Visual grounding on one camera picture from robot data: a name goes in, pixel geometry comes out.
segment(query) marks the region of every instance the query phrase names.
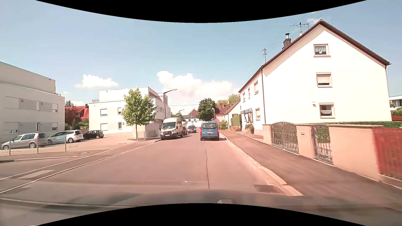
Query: road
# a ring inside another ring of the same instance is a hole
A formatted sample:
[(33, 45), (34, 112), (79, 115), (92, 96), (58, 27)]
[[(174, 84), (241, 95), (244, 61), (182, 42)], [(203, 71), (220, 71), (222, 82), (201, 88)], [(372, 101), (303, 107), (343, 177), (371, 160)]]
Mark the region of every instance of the road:
[[(194, 189), (258, 193), (255, 185), (270, 184), (228, 140), (200, 141), (199, 132), (78, 157), (2, 163), (0, 172), (0, 198), (87, 205), (113, 205), (139, 194)], [(0, 224), (44, 224), (100, 211), (58, 212), (42, 207), (3, 202)]]

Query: building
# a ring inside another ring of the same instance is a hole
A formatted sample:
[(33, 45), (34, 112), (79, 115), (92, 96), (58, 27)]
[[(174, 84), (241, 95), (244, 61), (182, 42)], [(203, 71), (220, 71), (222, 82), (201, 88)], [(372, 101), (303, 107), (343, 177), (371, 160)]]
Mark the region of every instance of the building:
[[(65, 110), (71, 110), (73, 107), (65, 107)], [(80, 116), (81, 121), (88, 119), (89, 121), (89, 106), (85, 104), (85, 106), (76, 106), (75, 107), (78, 115)]]
[(392, 104), (393, 107), (390, 106), (390, 110), (396, 110), (397, 108), (402, 107), (402, 95), (401, 96), (393, 96), (389, 97), (390, 105)]
[(230, 119), (240, 114), (240, 101), (234, 103), (230, 108), (224, 113), (224, 120), (228, 122), (228, 128), (232, 127)]
[(163, 120), (170, 117), (170, 107), (167, 105), (168, 97), (165, 94), (166, 104), (164, 106), (163, 93), (159, 94), (148, 86), (99, 90), (99, 99), (92, 100), (89, 104), (91, 108), (89, 130), (102, 130), (106, 136), (132, 135), (135, 137), (135, 125), (128, 126), (124, 122), (121, 110), (125, 106), (124, 95), (128, 95), (130, 89), (137, 88), (142, 96), (148, 95), (156, 106), (156, 120), (146, 126), (138, 125), (137, 131), (145, 131), (149, 136), (158, 133)]
[(54, 79), (0, 62), (0, 142), (64, 130), (64, 97)]
[(390, 62), (320, 20), (263, 64), (239, 90), (242, 126), (279, 121), (390, 121)]

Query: sky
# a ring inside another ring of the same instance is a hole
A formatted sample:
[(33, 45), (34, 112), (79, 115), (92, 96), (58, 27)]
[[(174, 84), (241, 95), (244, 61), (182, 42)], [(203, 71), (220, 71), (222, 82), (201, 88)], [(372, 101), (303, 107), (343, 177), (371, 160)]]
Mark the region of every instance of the sky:
[(34, 0), (0, 0), (0, 61), (56, 80), (85, 105), (98, 90), (149, 86), (172, 112), (227, 99), (283, 47), (298, 23), (324, 19), (392, 63), (390, 96), (402, 95), (402, 1), (367, 0), (294, 16), (234, 23), (168, 23), (85, 12)]

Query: lamp post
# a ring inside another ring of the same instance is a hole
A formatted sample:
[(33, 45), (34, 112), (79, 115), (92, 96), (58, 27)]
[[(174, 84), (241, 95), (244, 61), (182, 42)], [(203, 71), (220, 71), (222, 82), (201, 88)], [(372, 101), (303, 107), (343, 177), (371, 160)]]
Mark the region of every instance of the lamp post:
[(166, 103), (165, 103), (165, 94), (170, 91), (175, 91), (177, 89), (172, 89), (163, 93), (163, 114), (165, 115), (164, 119), (166, 118)]

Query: potted plant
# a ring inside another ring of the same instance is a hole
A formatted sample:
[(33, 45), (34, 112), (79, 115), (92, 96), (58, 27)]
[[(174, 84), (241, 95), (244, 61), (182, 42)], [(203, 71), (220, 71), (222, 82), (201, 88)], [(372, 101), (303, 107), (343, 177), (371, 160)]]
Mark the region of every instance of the potted plant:
[(254, 134), (254, 126), (250, 125), (249, 129), (250, 129), (251, 134)]

